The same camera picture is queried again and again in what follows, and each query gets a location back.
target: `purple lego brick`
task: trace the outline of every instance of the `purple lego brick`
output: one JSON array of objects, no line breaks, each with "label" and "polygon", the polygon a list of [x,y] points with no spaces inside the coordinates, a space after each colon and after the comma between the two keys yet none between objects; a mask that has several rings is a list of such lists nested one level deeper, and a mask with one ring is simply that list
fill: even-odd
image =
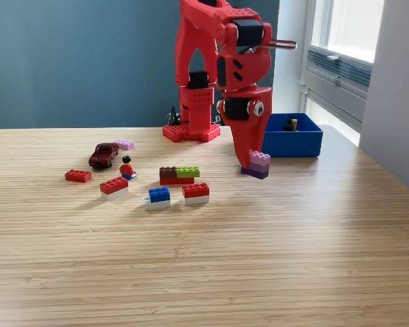
[{"label": "purple lego brick", "polygon": [[268,177],[268,172],[269,172],[268,170],[266,172],[257,172],[255,170],[251,170],[251,169],[248,169],[248,168],[242,168],[241,167],[241,174],[242,175],[249,175],[251,177],[256,177],[256,178],[259,178],[259,179],[264,179],[264,178]]},{"label": "purple lego brick", "polygon": [[134,143],[133,142],[118,140],[115,143],[118,144],[118,147],[121,150],[132,150],[134,148]]},{"label": "purple lego brick", "polygon": [[268,172],[269,169],[270,169],[270,165],[268,164],[268,165],[265,165],[265,166],[261,166],[261,165],[258,165],[256,163],[250,162],[250,165],[248,165],[247,168],[250,169],[250,170],[254,170],[256,172]]},{"label": "purple lego brick", "polygon": [[262,152],[250,150],[250,162],[260,166],[266,166],[270,164],[271,156]]}]

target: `blue plastic bin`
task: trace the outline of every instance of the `blue plastic bin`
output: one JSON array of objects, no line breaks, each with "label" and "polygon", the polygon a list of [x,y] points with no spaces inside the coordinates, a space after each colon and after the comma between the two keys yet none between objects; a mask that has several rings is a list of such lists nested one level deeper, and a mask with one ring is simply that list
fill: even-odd
[{"label": "blue plastic bin", "polygon": [[[289,117],[297,120],[297,131],[284,131]],[[322,130],[306,114],[272,114],[265,129],[262,152],[272,157],[317,157]]]}]

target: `toy car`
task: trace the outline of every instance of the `toy car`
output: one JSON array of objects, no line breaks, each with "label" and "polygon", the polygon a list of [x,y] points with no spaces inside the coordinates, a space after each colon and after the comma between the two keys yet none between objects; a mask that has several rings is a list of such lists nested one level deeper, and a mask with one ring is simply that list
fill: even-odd
[{"label": "toy car", "polygon": [[95,148],[95,152],[89,158],[91,167],[107,168],[114,164],[114,158],[118,155],[118,144],[101,143]]}]

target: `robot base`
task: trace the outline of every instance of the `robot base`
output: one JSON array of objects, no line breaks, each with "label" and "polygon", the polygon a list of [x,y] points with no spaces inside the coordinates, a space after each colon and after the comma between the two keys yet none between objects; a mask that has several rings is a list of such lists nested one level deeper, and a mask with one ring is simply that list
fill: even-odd
[{"label": "robot base", "polygon": [[221,129],[219,128],[219,125],[212,123],[209,131],[190,135],[183,125],[165,125],[162,129],[162,133],[166,138],[173,142],[180,142],[182,140],[200,140],[202,142],[209,142],[221,134]]}]

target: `red shirt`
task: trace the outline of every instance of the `red shirt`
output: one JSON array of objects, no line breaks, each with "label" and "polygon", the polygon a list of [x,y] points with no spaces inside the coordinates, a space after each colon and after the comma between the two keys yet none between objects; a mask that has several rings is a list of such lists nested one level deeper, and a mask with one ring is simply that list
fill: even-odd
[{"label": "red shirt", "polygon": [[126,174],[126,175],[133,175],[134,169],[131,165],[124,164],[120,167],[120,173]]}]

